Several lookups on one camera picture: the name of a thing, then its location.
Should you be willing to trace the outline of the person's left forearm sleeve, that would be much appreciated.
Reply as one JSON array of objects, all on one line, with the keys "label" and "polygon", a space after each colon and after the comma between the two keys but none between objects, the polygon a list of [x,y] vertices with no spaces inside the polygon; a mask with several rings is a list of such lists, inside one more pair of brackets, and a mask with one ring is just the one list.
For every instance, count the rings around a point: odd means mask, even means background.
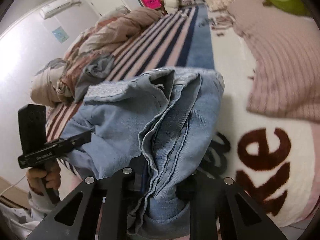
[{"label": "person's left forearm sleeve", "polygon": [[1,204],[4,221],[18,239],[27,239],[28,235],[50,214],[56,205],[46,196],[29,190],[29,210],[7,207]]}]

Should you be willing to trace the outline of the person's left hand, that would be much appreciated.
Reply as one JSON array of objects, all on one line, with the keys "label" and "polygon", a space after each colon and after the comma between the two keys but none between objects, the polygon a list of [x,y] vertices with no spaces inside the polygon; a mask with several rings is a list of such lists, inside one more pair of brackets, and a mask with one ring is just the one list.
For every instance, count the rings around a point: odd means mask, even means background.
[{"label": "person's left hand", "polygon": [[38,168],[30,168],[26,172],[26,178],[31,191],[42,196],[42,179],[44,179],[47,189],[58,190],[61,186],[61,168],[55,160],[50,166],[49,171],[40,170]]}]

